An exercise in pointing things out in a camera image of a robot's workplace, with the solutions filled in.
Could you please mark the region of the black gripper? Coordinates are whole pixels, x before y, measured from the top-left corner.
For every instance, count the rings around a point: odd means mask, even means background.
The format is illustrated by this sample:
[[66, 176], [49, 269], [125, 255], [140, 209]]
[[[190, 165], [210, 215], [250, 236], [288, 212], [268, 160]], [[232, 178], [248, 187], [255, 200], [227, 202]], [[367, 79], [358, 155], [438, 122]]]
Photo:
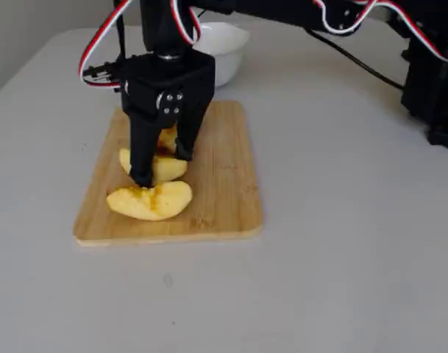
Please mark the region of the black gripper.
[[156, 54], [132, 56], [119, 68], [121, 104], [129, 115], [129, 175], [140, 187], [153, 182], [152, 163], [161, 128], [158, 118], [177, 122], [175, 155], [191, 161], [207, 106], [215, 93], [216, 61], [187, 50], [174, 60]]

